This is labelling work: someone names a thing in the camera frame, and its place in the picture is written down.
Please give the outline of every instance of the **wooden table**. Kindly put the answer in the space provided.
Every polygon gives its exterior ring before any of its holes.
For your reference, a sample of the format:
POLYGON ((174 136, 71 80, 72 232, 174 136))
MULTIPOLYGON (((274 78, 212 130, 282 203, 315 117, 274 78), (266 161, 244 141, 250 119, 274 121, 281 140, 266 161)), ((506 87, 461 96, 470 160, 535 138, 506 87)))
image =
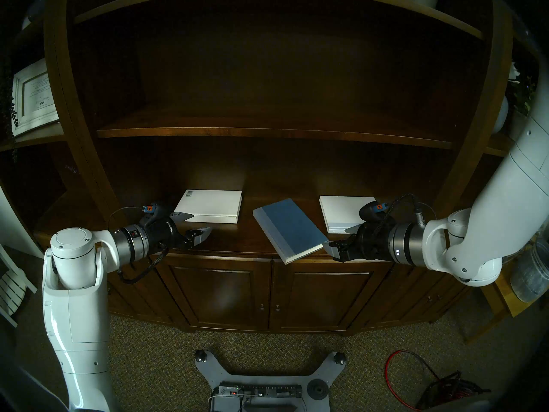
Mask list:
POLYGON ((537 301, 536 299, 529 303, 523 303, 513 292, 513 288, 511 287, 511 273, 517 264, 517 259, 518 258, 512 259, 502 267, 500 276, 495 282, 480 288, 482 289, 488 304, 490 304, 493 318, 486 325, 478 329, 475 335, 466 337, 464 339, 465 344, 473 343, 507 316, 511 315, 511 317, 514 318, 537 301))

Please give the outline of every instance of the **book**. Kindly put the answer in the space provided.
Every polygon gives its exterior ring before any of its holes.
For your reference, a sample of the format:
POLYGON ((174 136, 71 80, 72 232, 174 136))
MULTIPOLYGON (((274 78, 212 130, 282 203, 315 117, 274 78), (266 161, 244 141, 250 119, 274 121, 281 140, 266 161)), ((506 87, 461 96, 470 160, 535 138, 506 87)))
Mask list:
POLYGON ((345 230, 364 223, 359 211, 375 198, 365 196, 320 196, 320 207, 328 233, 347 233, 345 230))
POLYGON ((188 189, 174 212, 193 214, 187 221, 237 223, 242 203, 240 190, 188 189))
POLYGON ((318 251, 328 240, 291 199, 254 209, 253 214, 284 264, 318 251))

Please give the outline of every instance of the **framed certificate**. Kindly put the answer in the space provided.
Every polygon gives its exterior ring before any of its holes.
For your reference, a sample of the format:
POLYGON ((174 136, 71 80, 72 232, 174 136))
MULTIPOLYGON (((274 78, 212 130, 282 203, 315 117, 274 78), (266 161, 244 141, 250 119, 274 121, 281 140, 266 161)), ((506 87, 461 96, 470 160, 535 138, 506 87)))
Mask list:
POLYGON ((14 110, 19 125, 12 120, 14 136, 59 120, 49 87, 45 59, 27 66, 13 77, 14 110))

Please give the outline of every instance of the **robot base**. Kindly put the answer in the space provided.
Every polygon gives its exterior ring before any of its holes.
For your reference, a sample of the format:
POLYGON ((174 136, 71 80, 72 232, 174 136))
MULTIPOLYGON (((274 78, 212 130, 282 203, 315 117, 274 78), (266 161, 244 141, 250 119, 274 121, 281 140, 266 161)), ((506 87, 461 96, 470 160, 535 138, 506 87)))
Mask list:
POLYGON ((273 396, 238 396, 231 395, 230 390, 227 395, 214 397, 211 403, 211 411, 216 412, 235 412, 240 408, 241 399, 251 399, 250 403, 243 403, 242 411, 252 412, 261 410, 268 412, 284 411, 310 411, 310 412, 329 412, 330 402, 327 390, 323 390, 323 382, 327 387, 332 385, 332 382, 337 378, 341 371, 345 368, 346 358, 342 353, 335 351, 328 354, 322 365, 311 375, 306 376, 249 376, 249 375, 231 375, 219 364, 215 356, 207 350, 198 350, 195 355, 194 364, 200 373, 206 378, 208 384, 215 390, 219 388, 220 394, 225 394, 226 386, 231 383, 237 386, 259 386, 259 387, 292 387, 301 386, 300 395, 302 397, 289 397, 286 394, 280 393, 283 397, 278 397, 278 394, 273 396))

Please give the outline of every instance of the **gray metal base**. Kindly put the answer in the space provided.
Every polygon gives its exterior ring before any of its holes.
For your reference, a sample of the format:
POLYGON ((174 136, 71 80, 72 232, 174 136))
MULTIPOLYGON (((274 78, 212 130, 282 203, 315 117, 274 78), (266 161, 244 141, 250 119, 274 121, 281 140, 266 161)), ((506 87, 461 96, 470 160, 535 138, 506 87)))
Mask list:
MULTIPOLYGON (((200 371, 204 378, 207 379, 208 384, 214 390, 219 387, 222 382, 233 382, 245 385, 300 385, 303 388, 303 401, 301 398, 263 398, 252 397, 251 405, 253 406, 267 406, 267 405, 294 405, 296 412, 329 412, 330 402, 329 395, 322 400, 314 400, 307 393, 307 385, 310 381, 320 379, 323 380, 328 387, 332 385, 332 382, 337 378, 341 371, 345 368, 346 360, 345 356, 336 351, 328 354, 322 365, 307 376, 251 376, 251 375, 231 375, 219 364, 215 356, 207 350, 201 350, 205 353, 200 356, 197 352, 194 364, 200 371)), ((236 396, 233 397, 214 397, 212 399, 210 411, 215 412, 238 412, 240 408, 240 399, 236 396)))

